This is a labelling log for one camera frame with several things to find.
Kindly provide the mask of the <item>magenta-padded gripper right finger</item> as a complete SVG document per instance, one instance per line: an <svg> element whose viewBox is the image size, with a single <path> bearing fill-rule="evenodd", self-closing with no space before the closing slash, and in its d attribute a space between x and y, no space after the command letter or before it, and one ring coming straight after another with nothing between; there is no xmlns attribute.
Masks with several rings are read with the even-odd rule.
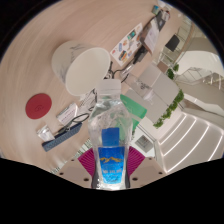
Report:
<svg viewBox="0 0 224 224"><path fill-rule="evenodd" d="M166 176L166 172L153 157L145 157L130 147L127 159L127 175L131 188L140 188Z"/></svg>

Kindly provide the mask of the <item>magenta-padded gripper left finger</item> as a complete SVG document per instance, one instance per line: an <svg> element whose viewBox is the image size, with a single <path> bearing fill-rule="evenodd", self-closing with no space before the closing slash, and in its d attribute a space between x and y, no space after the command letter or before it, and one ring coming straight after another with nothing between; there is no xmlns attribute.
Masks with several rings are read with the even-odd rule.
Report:
<svg viewBox="0 0 224 224"><path fill-rule="evenodd" d="M92 188L95 168L94 152L89 149L78 158L69 160L56 175L83 188Z"/></svg>

